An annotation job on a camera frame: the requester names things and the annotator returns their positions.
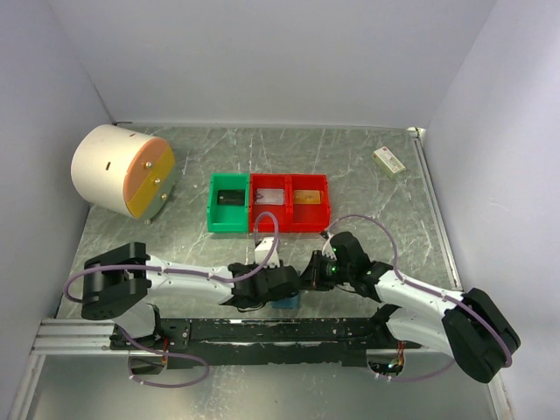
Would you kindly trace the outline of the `blue card holder wallet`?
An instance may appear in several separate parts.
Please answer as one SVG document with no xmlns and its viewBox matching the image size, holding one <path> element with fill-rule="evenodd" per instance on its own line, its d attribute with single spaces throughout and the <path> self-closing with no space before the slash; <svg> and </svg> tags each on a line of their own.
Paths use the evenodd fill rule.
<svg viewBox="0 0 560 420">
<path fill-rule="evenodd" d="M 278 309 L 278 310 L 296 310 L 300 307 L 300 302 L 301 302 L 301 296 L 297 294 L 292 297 L 286 297 L 273 301 L 271 306 L 274 309 Z"/>
</svg>

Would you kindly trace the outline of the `green plastic bin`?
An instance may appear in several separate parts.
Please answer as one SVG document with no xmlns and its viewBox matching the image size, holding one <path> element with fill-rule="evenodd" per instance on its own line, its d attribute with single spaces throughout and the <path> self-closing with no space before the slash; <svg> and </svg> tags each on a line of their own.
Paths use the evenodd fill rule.
<svg viewBox="0 0 560 420">
<path fill-rule="evenodd" d="M 211 233 L 249 231 L 249 174 L 214 173 L 206 206 L 207 229 Z"/>
</svg>

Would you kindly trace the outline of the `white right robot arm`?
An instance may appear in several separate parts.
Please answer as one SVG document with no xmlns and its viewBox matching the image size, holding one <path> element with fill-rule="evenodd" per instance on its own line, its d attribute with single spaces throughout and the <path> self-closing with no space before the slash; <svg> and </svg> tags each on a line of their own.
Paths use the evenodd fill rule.
<svg viewBox="0 0 560 420">
<path fill-rule="evenodd" d="M 330 291 L 348 284 L 380 304 L 371 318 L 377 346 L 401 341 L 437 350 L 477 382 L 488 383 L 509 367 L 521 345 L 483 290 L 446 290 L 405 276 L 391 264 L 370 259 L 349 232 L 332 236 L 325 251 L 313 252 L 300 278 L 305 290 Z"/>
</svg>

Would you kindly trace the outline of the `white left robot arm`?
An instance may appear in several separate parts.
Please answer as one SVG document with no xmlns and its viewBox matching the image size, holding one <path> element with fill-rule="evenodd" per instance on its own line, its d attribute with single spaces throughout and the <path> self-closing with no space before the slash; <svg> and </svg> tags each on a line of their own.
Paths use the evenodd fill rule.
<svg viewBox="0 0 560 420">
<path fill-rule="evenodd" d="M 164 337 L 154 298 L 183 296 L 216 305 L 248 309 L 289 298 L 301 285 L 291 266 L 263 268 L 245 275 L 254 264 L 232 263 L 216 268 L 167 262 L 149 255 L 143 242 L 132 242 L 88 259 L 86 270 L 113 265 L 151 266 L 156 270 L 112 269 L 84 276 L 81 316 L 111 320 L 144 349 L 158 346 Z"/>
</svg>

